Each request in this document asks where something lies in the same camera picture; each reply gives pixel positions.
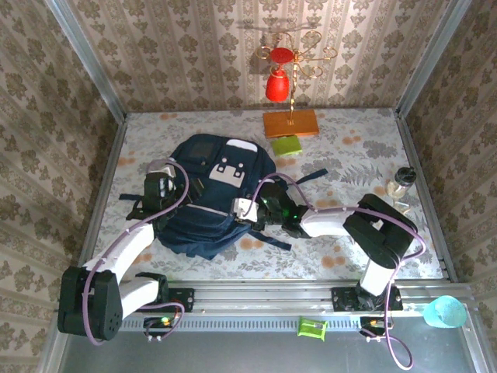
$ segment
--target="green object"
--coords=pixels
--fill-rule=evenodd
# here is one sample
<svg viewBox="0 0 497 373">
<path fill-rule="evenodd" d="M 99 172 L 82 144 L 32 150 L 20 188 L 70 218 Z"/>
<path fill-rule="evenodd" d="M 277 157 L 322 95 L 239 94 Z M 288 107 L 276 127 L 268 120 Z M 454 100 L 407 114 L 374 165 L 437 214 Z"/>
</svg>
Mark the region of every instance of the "green object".
<svg viewBox="0 0 497 373">
<path fill-rule="evenodd" d="M 273 147 L 276 156 L 292 155 L 302 152 L 301 142 L 298 141 L 298 137 L 295 135 L 279 138 L 273 141 L 271 146 Z"/>
<path fill-rule="evenodd" d="M 328 328 L 327 321 L 315 321 L 301 317 L 298 326 L 298 336 L 310 336 L 325 341 L 326 329 Z"/>
</svg>

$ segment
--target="red ornament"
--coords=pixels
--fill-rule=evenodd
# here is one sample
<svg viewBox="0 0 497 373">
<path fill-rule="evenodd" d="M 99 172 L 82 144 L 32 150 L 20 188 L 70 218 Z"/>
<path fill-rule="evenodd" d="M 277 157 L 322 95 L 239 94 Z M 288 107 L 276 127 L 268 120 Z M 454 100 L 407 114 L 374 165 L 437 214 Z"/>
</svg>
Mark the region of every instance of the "red ornament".
<svg viewBox="0 0 497 373">
<path fill-rule="evenodd" d="M 274 48 L 269 56 L 276 64 L 287 64 L 294 60 L 294 52 L 288 48 Z"/>
<path fill-rule="evenodd" d="M 287 73 L 280 66 L 277 70 L 272 71 L 267 79 L 266 97 L 274 103 L 282 103 L 287 99 L 289 90 L 290 82 Z"/>
</svg>

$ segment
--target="patterned tablecloth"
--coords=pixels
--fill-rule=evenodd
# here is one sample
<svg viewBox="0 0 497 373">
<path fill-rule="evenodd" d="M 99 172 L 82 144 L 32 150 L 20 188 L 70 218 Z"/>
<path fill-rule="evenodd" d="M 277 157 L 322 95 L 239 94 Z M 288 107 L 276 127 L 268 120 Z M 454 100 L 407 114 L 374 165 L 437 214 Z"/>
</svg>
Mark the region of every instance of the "patterned tablecloth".
<svg viewBox="0 0 497 373">
<path fill-rule="evenodd" d="M 126 139 L 113 178 L 96 253 L 107 247 L 125 226 L 133 203 L 119 201 L 120 193 L 143 194 L 144 174 L 152 159 L 167 157 L 195 133 L 219 134 L 252 140 L 274 158 L 279 172 L 300 178 L 317 169 L 329 174 L 304 183 L 302 189 L 318 207 L 355 205 L 365 193 L 375 193 L 387 202 L 385 186 L 394 172 L 408 164 L 394 114 L 390 109 L 316 110 L 320 135 L 301 138 L 303 153 L 275 157 L 264 137 L 262 111 L 194 113 L 143 113 L 127 118 Z M 416 188 L 403 199 L 412 209 L 407 216 L 427 241 L 428 251 L 406 264 L 400 278 L 441 278 Z M 213 260 L 177 255 L 158 240 L 148 247 L 128 270 L 167 274 L 176 280 L 217 279 L 358 279 L 367 257 L 350 237 L 325 236 L 292 239 L 277 228 L 267 235 L 293 245 L 290 252 L 246 236 Z M 409 252 L 415 250 L 415 241 Z"/>
</svg>

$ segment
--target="blue cup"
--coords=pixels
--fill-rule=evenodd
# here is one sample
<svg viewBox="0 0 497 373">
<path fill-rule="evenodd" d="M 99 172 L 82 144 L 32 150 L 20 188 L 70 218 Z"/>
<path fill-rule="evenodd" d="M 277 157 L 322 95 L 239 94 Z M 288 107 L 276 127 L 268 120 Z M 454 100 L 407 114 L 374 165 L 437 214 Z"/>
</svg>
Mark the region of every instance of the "blue cup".
<svg viewBox="0 0 497 373">
<path fill-rule="evenodd" d="M 435 328 L 458 328 L 466 322 L 464 305 L 450 295 L 444 295 L 431 302 L 422 314 L 426 323 Z"/>
</svg>

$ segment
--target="gold candle holder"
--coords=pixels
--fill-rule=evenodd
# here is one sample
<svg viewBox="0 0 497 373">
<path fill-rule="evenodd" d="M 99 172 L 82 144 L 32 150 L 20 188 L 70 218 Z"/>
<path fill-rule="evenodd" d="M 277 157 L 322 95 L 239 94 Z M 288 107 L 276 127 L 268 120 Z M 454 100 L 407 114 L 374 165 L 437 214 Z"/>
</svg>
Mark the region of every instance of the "gold candle holder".
<svg viewBox="0 0 497 373">
<path fill-rule="evenodd" d="M 309 78 L 319 78 L 323 75 L 323 68 L 321 66 L 314 66 L 311 68 L 310 74 L 307 73 L 301 66 L 301 62 L 309 61 L 330 61 L 336 58 L 338 51 L 333 47 L 325 47 L 323 49 L 325 56 L 323 58 L 310 58 L 306 57 L 309 51 L 316 47 L 322 40 L 322 35 L 318 31 L 308 31 L 304 37 L 316 37 L 316 41 L 304 52 L 300 52 L 294 47 L 294 39 L 287 32 L 279 32 L 271 34 L 273 39 L 276 39 L 276 45 L 283 39 L 282 36 L 287 36 L 290 40 L 291 52 L 293 53 L 293 59 L 288 62 L 292 64 L 292 89 L 290 92 L 290 112 L 274 112 L 274 113 L 264 113 L 264 128 L 266 130 L 267 138 L 278 138 L 282 136 L 289 136 L 295 134 L 297 136 L 313 135 L 319 133 L 318 121 L 316 119 L 316 114 L 313 110 L 298 110 L 295 111 L 295 90 L 297 89 L 297 72 L 300 70 L 302 74 Z M 274 51 L 269 46 L 261 46 L 255 51 L 255 55 L 263 60 L 271 57 L 271 52 Z M 273 73 L 282 68 L 284 64 L 275 64 L 271 67 L 270 73 L 272 76 L 276 76 Z"/>
</svg>

